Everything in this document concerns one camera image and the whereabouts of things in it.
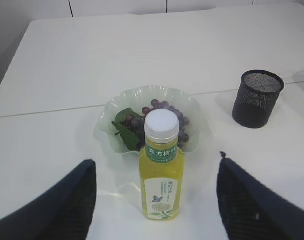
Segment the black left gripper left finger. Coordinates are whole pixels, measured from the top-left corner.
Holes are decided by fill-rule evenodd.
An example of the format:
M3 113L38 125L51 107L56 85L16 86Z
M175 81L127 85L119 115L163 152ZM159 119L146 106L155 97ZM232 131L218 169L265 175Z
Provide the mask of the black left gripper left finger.
M38 198L0 219L0 240L85 240L96 204L96 165L84 160Z

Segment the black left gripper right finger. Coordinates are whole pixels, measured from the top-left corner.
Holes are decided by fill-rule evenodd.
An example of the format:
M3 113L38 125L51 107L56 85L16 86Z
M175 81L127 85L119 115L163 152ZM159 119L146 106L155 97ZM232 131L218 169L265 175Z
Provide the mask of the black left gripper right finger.
M216 196L228 239L304 240L304 210L220 155Z

